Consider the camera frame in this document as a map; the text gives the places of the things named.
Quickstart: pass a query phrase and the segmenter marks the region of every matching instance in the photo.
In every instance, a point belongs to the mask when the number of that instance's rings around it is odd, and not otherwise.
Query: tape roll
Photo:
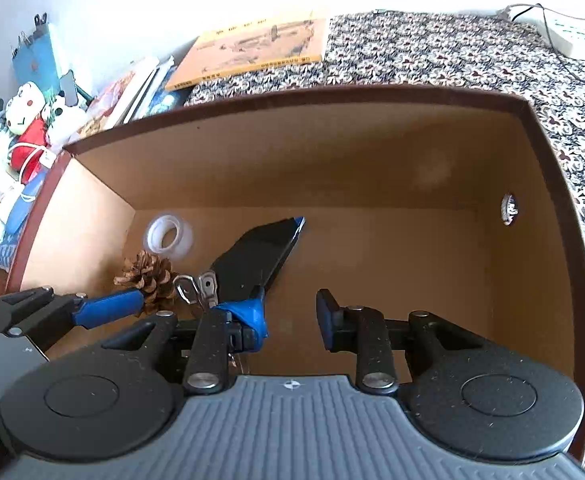
[[[172,229],[176,230],[175,239],[163,247],[164,237]],[[143,235],[143,246],[146,251],[176,262],[184,258],[192,246],[192,228],[178,216],[163,213],[148,224]]]

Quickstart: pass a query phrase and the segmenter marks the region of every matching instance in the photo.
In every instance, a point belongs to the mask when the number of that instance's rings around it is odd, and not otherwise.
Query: pine cone
[[[157,310],[172,310],[176,275],[169,259],[140,251],[134,262],[125,258],[124,275],[117,276],[114,284],[138,288],[144,297],[143,312],[151,314]]]

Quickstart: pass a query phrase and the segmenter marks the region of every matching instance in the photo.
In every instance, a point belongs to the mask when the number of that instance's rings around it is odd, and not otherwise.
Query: red cloth
[[[29,142],[30,144],[36,144],[37,146],[45,146],[46,145],[46,123],[41,117],[37,117],[31,124],[28,126],[28,129],[21,134],[19,137],[18,142]],[[19,146],[12,151],[12,156],[10,157],[10,166],[15,171],[21,171],[21,167],[28,158],[35,148],[29,148],[27,146]],[[42,150],[39,150],[38,153],[32,156],[32,158],[28,161],[28,165],[24,169],[24,173],[22,175],[21,183],[27,184],[30,182],[30,178],[34,170],[39,165],[39,158],[44,154]]]

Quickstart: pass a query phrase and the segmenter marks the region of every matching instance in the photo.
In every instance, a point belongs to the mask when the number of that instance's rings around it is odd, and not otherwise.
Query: white power strip
[[[547,43],[546,25],[534,20],[537,30]],[[555,48],[565,56],[585,60],[585,22],[570,18],[547,16],[547,28]]]

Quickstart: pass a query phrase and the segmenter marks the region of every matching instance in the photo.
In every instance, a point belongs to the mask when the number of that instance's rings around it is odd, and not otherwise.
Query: floral tablecloth
[[[566,63],[585,80],[584,61]],[[204,82],[186,105],[317,85],[371,83],[464,86],[525,97],[555,149],[585,237],[585,84],[570,76],[531,25],[393,11],[337,16],[323,62]]]

